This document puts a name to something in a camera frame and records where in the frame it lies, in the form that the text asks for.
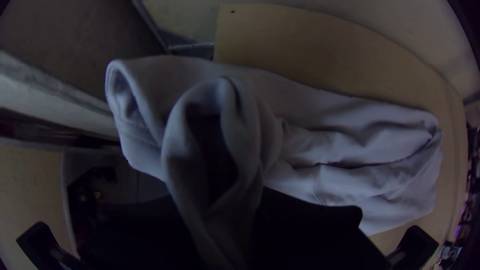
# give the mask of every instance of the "white towel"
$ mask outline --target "white towel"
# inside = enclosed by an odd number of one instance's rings
[[[166,182],[211,267],[246,267],[262,186],[358,206],[367,235],[434,207],[442,131],[429,112],[176,56],[111,62],[106,97],[125,157]]]

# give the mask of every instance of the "wooden panel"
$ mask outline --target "wooden panel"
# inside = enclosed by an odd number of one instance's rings
[[[62,153],[0,145],[0,256],[8,270],[35,269],[16,239],[38,221],[77,254],[64,211]]]
[[[110,61],[162,53],[130,0],[11,0],[0,48],[101,100]]]
[[[371,240],[389,253],[412,225],[440,244],[453,237],[467,178],[465,116],[460,97],[435,71],[367,28],[280,5],[223,5],[215,42],[214,60],[220,63],[257,67],[312,87],[435,114],[444,131],[444,157],[434,210]]]
[[[480,90],[469,41],[447,0],[142,0],[159,27],[211,42],[219,6],[269,3],[323,12],[376,31],[431,65],[464,99]]]

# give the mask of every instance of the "wooden board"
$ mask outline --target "wooden board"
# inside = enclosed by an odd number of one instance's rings
[[[162,53],[130,0],[11,0],[0,48],[103,101],[110,61]]]
[[[62,182],[62,153],[0,145],[0,257],[8,270],[35,269],[16,239],[38,221],[76,255]]]
[[[117,139],[105,101],[25,64],[0,49],[0,108]]]
[[[219,12],[214,60],[261,68],[344,95],[427,110],[444,131],[433,211],[370,239],[392,252],[419,225],[440,245],[452,239],[467,178],[462,100],[440,75],[388,38],[349,21],[270,4],[228,4]]]
[[[323,12],[376,31],[432,66],[463,99],[480,90],[472,49],[447,0],[141,0],[160,28],[215,40],[220,4],[269,3]]]

